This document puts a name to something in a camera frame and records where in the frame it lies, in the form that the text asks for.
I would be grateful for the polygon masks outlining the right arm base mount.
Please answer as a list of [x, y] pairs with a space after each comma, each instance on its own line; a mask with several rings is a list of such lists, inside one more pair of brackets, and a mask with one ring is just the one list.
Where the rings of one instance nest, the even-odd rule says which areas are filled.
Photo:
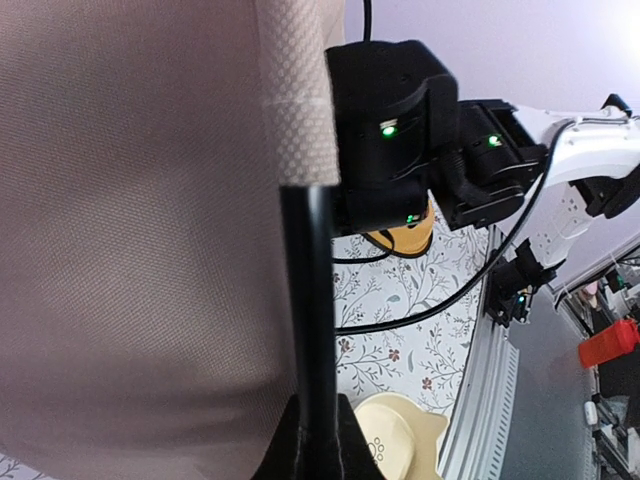
[[555, 266], [544, 267], [535, 257], [529, 239], [516, 249], [515, 257], [501, 257], [489, 273], [484, 313], [495, 325], [508, 328], [512, 321], [525, 323], [533, 296], [556, 277]]

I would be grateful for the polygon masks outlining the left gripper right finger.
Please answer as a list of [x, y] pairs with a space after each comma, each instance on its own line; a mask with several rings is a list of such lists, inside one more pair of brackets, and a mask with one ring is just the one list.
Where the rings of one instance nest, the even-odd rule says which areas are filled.
[[384, 480], [373, 460], [354, 409], [344, 394], [337, 396], [337, 439], [341, 470], [339, 479]]

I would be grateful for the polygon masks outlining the beige pet tent fabric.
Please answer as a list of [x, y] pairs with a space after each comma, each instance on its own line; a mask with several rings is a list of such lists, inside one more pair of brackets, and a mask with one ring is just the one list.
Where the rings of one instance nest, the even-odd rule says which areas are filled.
[[279, 187], [336, 180], [341, 1], [1, 5], [1, 450], [248, 479], [295, 388]]

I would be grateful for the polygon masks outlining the yellow double bowl holder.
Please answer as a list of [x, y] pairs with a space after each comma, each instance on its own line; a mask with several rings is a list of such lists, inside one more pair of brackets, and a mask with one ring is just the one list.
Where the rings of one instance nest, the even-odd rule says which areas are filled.
[[425, 218], [418, 223], [392, 228], [388, 230], [391, 240], [382, 231], [363, 234], [370, 244], [379, 248], [384, 254], [415, 259], [425, 255], [432, 244], [433, 227], [435, 224], [435, 209], [432, 201], [428, 201]]

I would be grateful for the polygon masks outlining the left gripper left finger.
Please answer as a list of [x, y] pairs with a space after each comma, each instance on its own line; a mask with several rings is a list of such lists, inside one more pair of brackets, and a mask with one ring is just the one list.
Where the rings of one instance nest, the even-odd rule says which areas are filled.
[[303, 430], [300, 427], [300, 402], [292, 395], [284, 409], [274, 435], [254, 480], [294, 480], [300, 477]]

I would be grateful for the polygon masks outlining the cream paw print bowl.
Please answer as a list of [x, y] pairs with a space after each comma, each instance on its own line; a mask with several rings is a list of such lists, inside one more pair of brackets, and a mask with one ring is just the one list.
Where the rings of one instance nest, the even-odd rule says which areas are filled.
[[374, 463], [386, 479], [437, 480], [449, 419], [393, 392], [374, 394], [355, 409]]

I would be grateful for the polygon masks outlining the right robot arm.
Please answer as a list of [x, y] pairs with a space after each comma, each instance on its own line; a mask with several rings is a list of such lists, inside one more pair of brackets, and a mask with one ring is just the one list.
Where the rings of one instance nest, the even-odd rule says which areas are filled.
[[482, 228], [564, 184], [551, 225], [517, 251], [525, 268], [546, 270], [594, 218], [614, 218], [639, 198], [639, 120], [617, 97], [581, 114], [462, 101], [454, 75], [416, 40], [332, 47], [326, 59], [338, 236], [413, 227], [430, 201], [451, 229]]

